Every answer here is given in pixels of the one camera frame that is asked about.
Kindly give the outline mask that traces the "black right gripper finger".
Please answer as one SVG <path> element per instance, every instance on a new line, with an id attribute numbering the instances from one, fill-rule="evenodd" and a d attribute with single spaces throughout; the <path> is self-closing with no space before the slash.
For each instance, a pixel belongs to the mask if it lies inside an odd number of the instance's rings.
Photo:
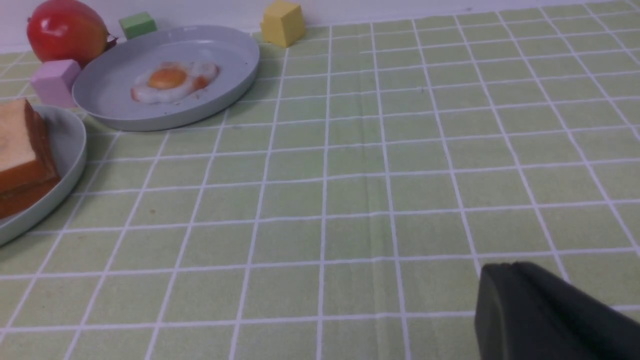
<path id="1" fill-rule="evenodd" d="M 640 326 L 533 262 L 481 269 L 474 328 L 482 360 L 637 360 Z"/>

